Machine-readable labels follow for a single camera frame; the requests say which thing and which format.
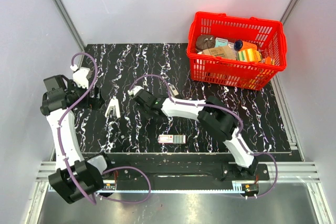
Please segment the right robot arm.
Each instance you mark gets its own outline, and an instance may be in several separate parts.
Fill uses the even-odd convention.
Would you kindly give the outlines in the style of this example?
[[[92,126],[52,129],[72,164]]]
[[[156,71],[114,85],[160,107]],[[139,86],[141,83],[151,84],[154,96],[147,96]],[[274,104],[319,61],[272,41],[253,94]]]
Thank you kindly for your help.
[[[200,122],[203,129],[216,141],[223,142],[233,155],[239,175],[250,180],[257,175],[258,161],[241,135],[241,119],[216,97],[206,100],[183,100],[167,96],[156,97],[140,86],[128,91],[147,119],[154,116],[178,117]]]

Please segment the white black stapler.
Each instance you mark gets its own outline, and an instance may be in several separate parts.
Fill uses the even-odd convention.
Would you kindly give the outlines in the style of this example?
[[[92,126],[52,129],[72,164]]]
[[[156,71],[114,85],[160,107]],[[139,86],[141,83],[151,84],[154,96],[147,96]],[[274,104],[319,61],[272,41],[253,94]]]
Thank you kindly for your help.
[[[169,84],[169,90],[170,90],[171,96],[177,97],[179,95],[178,90],[176,89],[176,87],[173,84]]]

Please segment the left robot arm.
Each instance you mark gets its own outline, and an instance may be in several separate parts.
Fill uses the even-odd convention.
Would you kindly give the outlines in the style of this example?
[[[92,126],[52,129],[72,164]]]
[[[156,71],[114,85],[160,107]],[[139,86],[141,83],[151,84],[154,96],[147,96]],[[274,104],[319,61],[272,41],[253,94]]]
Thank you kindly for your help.
[[[56,152],[56,171],[49,175],[51,187],[72,204],[103,188],[103,179],[112,177],[114,168],[104,153],[84,159],[75,131],[74,108],[99,110],[104,99],[100,89],[89,83],[89,76],[75,73],[72,79],[56,75],[44,79],[40,111],[49,123]]]

